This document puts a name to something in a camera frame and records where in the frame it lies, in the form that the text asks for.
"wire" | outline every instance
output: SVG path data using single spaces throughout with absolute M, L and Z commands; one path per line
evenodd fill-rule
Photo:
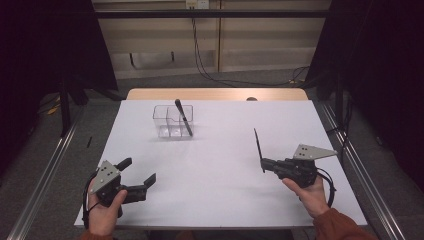
M 331 205 L 333 205 L 335 192 L 337 191 L 336 188 L 334 188 L 333 179 L 331 178 L 330 174 L 324 169 L 317 168 L 317 170 L 320 170 L 327 175 L 325 176 L 322 173 L 318 172 L 318 175 L 321 176 L 323 179 L 325 179 L 328 182 L 328 185 L 330 186 L 330 196 L 328 197 L 327 205 L 331 207 Z
M 306 235 L 306 237 L 308 238 L 308 240 L 310 240 L 308 233 L 306 232 L 306 230 L 304 228 L 302 228 L 303 233 Z
M 305 71 L 305 69 L 308 69 L 308 68 L 309 68 L 309 66 L 304 66 L 304 67 L 298 67 L 298 68 L 294 69 L 294 70 L 293 70 L 293 72 L 292 72 L 292 80 L 291 80 L 291 81 L 296 82 L 296 78 L 297 78 L 297 77 L 299 77 L 299 75 L 300 75 L 303 71 Z M 299 70 L 299 69 L 300 69 L 299 73 L 295 76 L 294 74 L 295 74 L 295 73 L 296 73 L 296 71 L 297 71 L 297 70 Z
M 100 204 L 100 201 L 99 202 L 97 202 L 96 204 L 94 204 L 90 209 L 88 209 L 88 213 L 90 213 L 91 212 L 91 210 L 93 210 L 93 208 L 95 208 L 97 205 L 99 205 Z
M 252 85 L 260 85 L 260 86 L 268 86 L 268 87 L 278 87 L 278 86 L 283 86 L 283 85 L 286 85 L 286 84 L 290 84 L 292 82 L 292 80 L 289 80 L 289 81 L 286 81 L 286 82 L 283 82 L 283 83 L 268 84 L 268 83 L 246 82 L 246 81 L 238 81 L 238 80 L 226 80 L 226 79 L 224 79 L 224 80 L 217 80 L 217 79 L 214 79 L 213 77 L 211 77 L 208 74 L 208 72 L 205 70 L 205 68 L 203 66 L 202 58 L 200 56 L 199 43 L 197 41 L 196 19 L 195 18 L 192 18 L 191 19 L 191 22 L 192 22 L 192 26 L 193 26 L 194 55 L 195 55 L 194 57 L 195 57 L 195 60 L 196 60 L 196 66 L 197 66 L 197 70 L 199 71 L 200 75 L 202 77 L 204 77 L 205 79 L 208 79 L 208 80 L 211 80 L 211 81 L 214 81 L 214 82 L 217 82 L 217 83 L 221 83 L 221 84 L 227 85 L 229 87 L 233 87 L 233 88 L 236 88 L 236 86 L 231 85 L 229 83 L 243 83 L 243 84 L 252 84 Z M 301 68 L 308 68 L 308 67 L 309 66 L 307 66 L 307 67 L 300 67 L 300 68 L 295 69 L 294 71 L 299 70 Z
M 88 194 L 88 188 L 90 186 L 91 181 L 97 176 L 97 170 L 93 172 L 90 175 L 90 178 L 88 179 L 87 183 L 84 187 L 84 192 L 82 195 L 82 221 L 84 222 L 85 229 L 88 229 L 89 227 L 89 218 L 88 215 L 90 214 L 90 211 L 93 207 L 95 207 L 98 203 L 96 203 L 92 208 L 87 210 L 87 194 Z
M 340 165 L 342 166 L 343 170 L 344 170 L 344 149 L 349 139 L 349 125 L 350 125 L 350 120 L 352 119 L 352 110 L 353 110 L 353 102 L 351 98 L 349 97 L 346 103 L 346 115 L 343 120 L 345 135 L 343 137 L 342 147 L 340 149 L 340 156 L 339 156 Z

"marker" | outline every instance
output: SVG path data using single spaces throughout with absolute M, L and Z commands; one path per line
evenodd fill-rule
M 175 106 L 177 106 L 178 111 L 180 111 L 181 116 L 183 116 L 184 124 L 186 125 L 187 131 L 190 134 L 190 136 L 193 136 L 193 132 L 191 131 L 190 125 L 187 122 L 187 118 L 184 115 L 183 106 L 181 105 L 180 99 L 175 99 Z

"metal rail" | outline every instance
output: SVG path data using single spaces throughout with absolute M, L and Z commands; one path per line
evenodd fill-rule
M 358 15 L 328 10 L 96 10 L 98 18 L 327 18 Z
M 62 161 L 62 158 L 65 155 L 66 149 L 68 148 L 69 143 L 72 140 L 72 137 L 75 133 L 76 125 L 81 120 L 83 111 L 84 107 L 81 107 L 77 112 L 75 121 L 71 125 L 69 131 L 64 137 L 60 138 L 57 147 L 52 157 L 50 158 L 49 163 L 46 166 L 46 169 L 41 175 L 37 186 L 35 187 L 31 197 L 25 205 L 24 210 L 22 211 L 21 215 L 13 226 L 12 231 L 10 232 L 7 240 L 23 240 L 28 234 L 28 231 L 38 213 L 38 210 L 40 209 L 43 203 L 43 200 L 60 165 L 60 162 Z
M 323 104 L 322 107 L 327 119 L 331 124 L 331 127 L 336 128 L 337 122 L 335 120 L 335 113 L 333 109 L 328 104 Z M 340 144 L 343 145 L 343 140 L 346 136 L 346 133 L 344 131 L 337 131 L 336 136 Z M 392 211 L 389 209 L 380 192 L 377 190 L 377 187 L 374 185 L 374 182 L 365 169 L 365 166 L 362 164 L 362 161 L 356 153 L 352 143 L 349 141 L 349 139 L 346 141 L 347 142 L 344 152 L 356 175 L 358 176 L 358 179 L 361 182 L 361 185 L 364 188 L 368 199 L 373 205 L 378 217 L 380 218 L 380 221 L 383 224 L 388 236 L 392 240 L 405 239 L 405 236 L 403 235 Z

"dark background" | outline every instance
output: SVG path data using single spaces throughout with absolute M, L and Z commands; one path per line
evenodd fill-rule
M 0 174 L 37 123 L 41 98 L 75 77 L 117 89 L 90 0 L 18 0 L 0 5 Z
M 333 0 L 307 80 L 325 99 L 337 81 L 390 148 L 402 169 L 424 190 L 424 5 L 419 1 Z

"clear plastic container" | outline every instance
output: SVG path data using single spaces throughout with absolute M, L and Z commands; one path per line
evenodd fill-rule
M 187 125 L 194 134 L 193 106 L 183 105 Z M 190 137 L 183 116 L 175 105 L 157 105 L 153 112 L 153 120 L 156 125 L 158 137 Z

